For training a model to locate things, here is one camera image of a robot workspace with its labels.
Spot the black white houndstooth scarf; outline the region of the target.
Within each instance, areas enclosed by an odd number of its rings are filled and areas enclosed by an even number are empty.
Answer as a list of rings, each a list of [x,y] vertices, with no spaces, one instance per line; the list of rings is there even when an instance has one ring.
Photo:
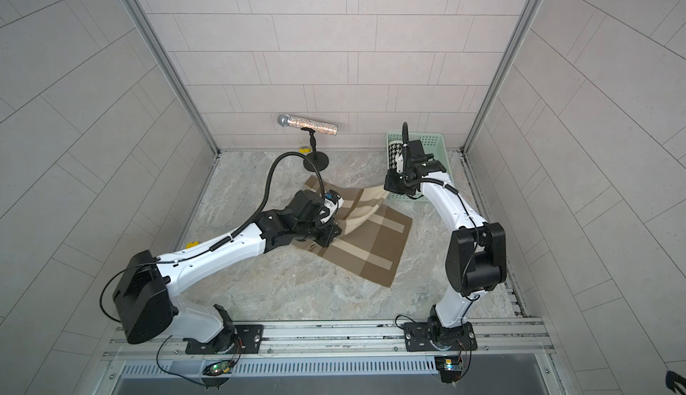
[[[388,144],[389,168],[396,173],[402,173],[404,168],[403,141],[401,139],[392,140]]]

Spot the brown beige plaid blanket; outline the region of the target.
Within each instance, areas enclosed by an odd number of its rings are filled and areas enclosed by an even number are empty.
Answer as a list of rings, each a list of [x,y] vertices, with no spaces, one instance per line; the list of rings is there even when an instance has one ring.
[[[343,198],[335,216],[342,234],[327,248],[314,241],[292,241],[291,245],[370,282],[391,287],[413,219],[384,204],[389,191],[382,186],[347,189],[325,183],[324,187]]]

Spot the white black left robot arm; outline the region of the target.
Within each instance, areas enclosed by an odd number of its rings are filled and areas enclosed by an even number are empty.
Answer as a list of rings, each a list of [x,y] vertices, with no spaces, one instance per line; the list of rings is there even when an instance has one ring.
[[[191,286],[242,260],[312,240],[326,247],[341,235],[334,217],[344,203],[336,191],[300,191],[281,210],[258,213],[241,231],[155,257],[132,257],[114,289],[113,302],[127,343],[179,336],[190,353],[223,353],[239,333],[224,307],[193,306],[180,299]]]

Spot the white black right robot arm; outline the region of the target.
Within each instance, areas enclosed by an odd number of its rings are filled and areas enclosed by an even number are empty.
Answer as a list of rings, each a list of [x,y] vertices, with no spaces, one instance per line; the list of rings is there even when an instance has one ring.
[[[419,140],[389,144],[389,170],[384,189],[409,198],[427,198],[451,237],[446,255],[448,288],[427,319],[428,338],[439,350],[469,349],[468,312],[507,279],[507,242],[500,223],[480,216],[452,183],[447,169]]]

